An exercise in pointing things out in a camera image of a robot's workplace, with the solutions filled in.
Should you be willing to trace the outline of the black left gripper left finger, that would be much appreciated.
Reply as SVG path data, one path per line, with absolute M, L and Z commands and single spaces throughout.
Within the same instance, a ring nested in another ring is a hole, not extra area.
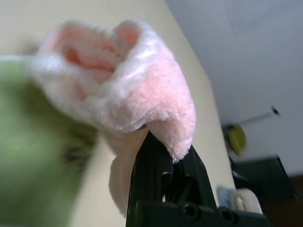
M 135 158 L 128 205 L 162 202 L 172 173 L 173 163 L 166 147 L 149 132 Z

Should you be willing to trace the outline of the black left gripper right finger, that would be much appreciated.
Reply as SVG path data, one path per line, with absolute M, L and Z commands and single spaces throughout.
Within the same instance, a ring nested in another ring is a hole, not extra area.
M 181 161 L 172 165 L 169 176 L 164 191 L 166 202 L 217 208 L 206 167 L 193 146 Z

